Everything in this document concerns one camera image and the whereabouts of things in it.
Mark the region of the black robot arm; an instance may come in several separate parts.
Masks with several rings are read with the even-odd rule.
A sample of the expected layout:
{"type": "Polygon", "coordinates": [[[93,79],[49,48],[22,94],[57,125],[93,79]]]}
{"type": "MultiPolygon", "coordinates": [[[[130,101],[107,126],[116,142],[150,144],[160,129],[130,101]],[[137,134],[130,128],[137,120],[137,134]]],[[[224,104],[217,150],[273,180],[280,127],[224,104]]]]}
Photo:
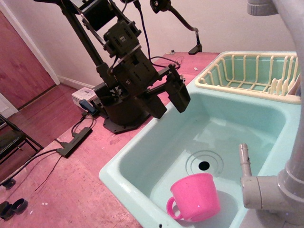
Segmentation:
{"type": "Polygon", "coordinates": [[[161,118],[166,107],[159,94],[166,92],[179,112],[190,95],[174,65],[157,71],[142,52],[140,30],[111,0],[56,0],[81,40],[103,83],[95,88],[102,107],[124,115],[147,112],[161,118]]]}

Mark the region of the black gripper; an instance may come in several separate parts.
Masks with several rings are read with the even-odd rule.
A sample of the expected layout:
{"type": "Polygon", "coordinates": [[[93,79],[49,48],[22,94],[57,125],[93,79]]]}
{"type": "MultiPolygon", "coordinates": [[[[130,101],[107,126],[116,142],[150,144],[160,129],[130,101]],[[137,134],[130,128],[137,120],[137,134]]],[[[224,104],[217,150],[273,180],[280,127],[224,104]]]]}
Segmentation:
{"type": "Polygon", "coordinates": [[[171,64],[158,72],[142,52],[139,34],[134,22],[124,20],[105,33],[104,48],[117,61],[108,69],[105,84],[119,97],[123,94],[135,97],[139,105],[157,119],[167,111],[158,97],[160,93],[166,92],[175,108],[184,112],[190,102],[184,76],[171,64]]]}

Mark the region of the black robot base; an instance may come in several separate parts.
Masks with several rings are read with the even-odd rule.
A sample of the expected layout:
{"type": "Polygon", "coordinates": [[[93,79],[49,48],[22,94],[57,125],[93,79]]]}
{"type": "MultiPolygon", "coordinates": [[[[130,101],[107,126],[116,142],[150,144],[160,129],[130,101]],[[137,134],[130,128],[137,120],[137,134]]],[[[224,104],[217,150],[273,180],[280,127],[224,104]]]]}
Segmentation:
{"type": "Polygon", "coordinates": [[[95,86],[93,91],[97,95],[97,101],[91,104],[104,118],[104,128],[114,134],[135,130],[151,116],[134,97],[129,94],[119,97],[105,83],[95,86]]]}

